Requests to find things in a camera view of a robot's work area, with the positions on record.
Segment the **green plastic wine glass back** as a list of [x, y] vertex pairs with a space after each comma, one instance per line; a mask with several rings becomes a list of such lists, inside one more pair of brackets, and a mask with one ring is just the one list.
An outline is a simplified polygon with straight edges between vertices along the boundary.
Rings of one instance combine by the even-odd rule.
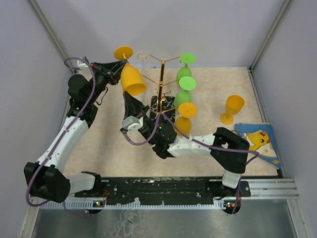
[[197, 86], [196, 80], [191, 76], [184, 76], [179, 80], [180, 91], [177, 92], [174, 98], [174, 106], [179, 107], [183, 103], [191, 103], [191, 91]]

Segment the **orange plastic wine glass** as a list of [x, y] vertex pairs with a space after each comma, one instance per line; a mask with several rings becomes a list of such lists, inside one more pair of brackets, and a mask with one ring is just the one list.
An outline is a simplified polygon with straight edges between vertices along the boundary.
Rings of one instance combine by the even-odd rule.
[[185, 134], [189, 135], [192, 128], [191, 119], [197, 115], [197, 107], [193, 103], [182, 103], [178, 107], [179, 117], [175, 121], [175, 125]]
[[[128, 60], [133, 55], [133, 49], [129, 46], [121, 46], [114, 51], [117, 60]], [[137, 96], [145, 92], [146, 84], [140, 71], [127, 63], [121, 72], [122, 91], [128, 92], [132, 96]]]
[[234, 122], [234, 115], [238, 114], [245, 105], [245, 100], [239, 95], [231, 95], [225, 103], [225, 112], [220, 115], [220, 121], [229, 125]]

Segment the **green plastic wine glass front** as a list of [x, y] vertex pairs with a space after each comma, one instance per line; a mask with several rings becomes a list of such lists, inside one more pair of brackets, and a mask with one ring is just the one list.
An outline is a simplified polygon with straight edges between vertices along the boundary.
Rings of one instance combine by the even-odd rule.
[[180, 62], [184, 65], [178, 70], [176, 80], [185, 76], [192, 76], [189, 65], [196, 62], [196, 56], [191, 52], [185, 52], [180, 56]]

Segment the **orange plastic wine glass back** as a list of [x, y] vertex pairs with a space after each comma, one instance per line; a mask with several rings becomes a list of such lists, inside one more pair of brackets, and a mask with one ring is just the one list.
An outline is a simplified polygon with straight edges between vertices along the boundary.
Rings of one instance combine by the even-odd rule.
[[[117, 60], [128, 60], [133, 55], [133, 49], [129, 46], [121, 46], [114, 51]], [[121, 72], [122, 91], [128, 92], [132, 96], [137, 96], [145, 92], [146, 84], [140, 71], [127, 63]]]

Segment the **green plastic wine glass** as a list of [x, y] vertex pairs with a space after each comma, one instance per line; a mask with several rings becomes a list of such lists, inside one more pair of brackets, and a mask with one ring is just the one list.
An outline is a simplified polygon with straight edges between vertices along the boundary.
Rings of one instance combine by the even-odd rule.
[[184, 76], [179, 80], [180, 91], [177, 92], [174, 98], [174, 106], [179, 107], [183, 103], [191, 103], [191, 91], [197, 86], [196, 80], [191, 76]]
[[189, 65], [196, 62], [196, 56], [191, 52], [185, 52], [180, 56], [180, 62], [184, 65], [178, 70], [176, 80], [185, 76], [192, 76]]

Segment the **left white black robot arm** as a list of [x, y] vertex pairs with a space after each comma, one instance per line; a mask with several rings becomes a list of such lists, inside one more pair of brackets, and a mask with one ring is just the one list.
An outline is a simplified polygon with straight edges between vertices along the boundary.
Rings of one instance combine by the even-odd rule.
[[27, 182], [25, 197], [31, 207], [35, 206], [31, 197], [43, 199], [42, 204], [49, 201], [62, 203], [71, 194], [86, 191], [96, 197], [103, 191], [99, 174], [81, 172], [66, 177], [63, 170], [77, 143], [95, 120], [98, 111], [96, 99], [107, 90], [107, 85], [119, 83], [121, 72], [128, 61], [121, 59], [111, 63], [98, 63], [89, 62], [86, 58], [77, 60], [87, 66], [92, 77], [87, 80], [76, 73], [69, 78], [70, 108], [60, 132], [36, 162], [28, 162], [24, 167]]

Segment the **clear wine glass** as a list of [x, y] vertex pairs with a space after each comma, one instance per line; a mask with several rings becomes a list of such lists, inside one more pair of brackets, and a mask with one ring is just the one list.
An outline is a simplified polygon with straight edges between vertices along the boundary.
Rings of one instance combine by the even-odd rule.
[[138, 60], [141, 62], [141, 74], [142, 77], [149, 80], [148, 74], [146, 71], [146, 62], [149, 59], [149, 54], [147, 52], [139, 52], [137, 54]]

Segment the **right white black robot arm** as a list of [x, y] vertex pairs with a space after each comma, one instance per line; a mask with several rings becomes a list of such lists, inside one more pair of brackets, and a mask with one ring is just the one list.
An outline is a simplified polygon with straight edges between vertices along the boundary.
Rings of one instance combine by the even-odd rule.
[[156, 155], [162, 159], [187, 155], [210, 156], [224, 169], [222, 192], [233, 196], [239, 190], [250, 153], [250, 144], [246, 139], [224, 127], [203, 136], [178, 136], [180, 127], [166, 115], [160, 113], [155, 120], [151, 120], [147, 116], [150, 109], [148, 105], [144, 105], [128, 92], [123, 93], [123, 99], [125, 113], [120, 131], [130, 144], [150, 144]]

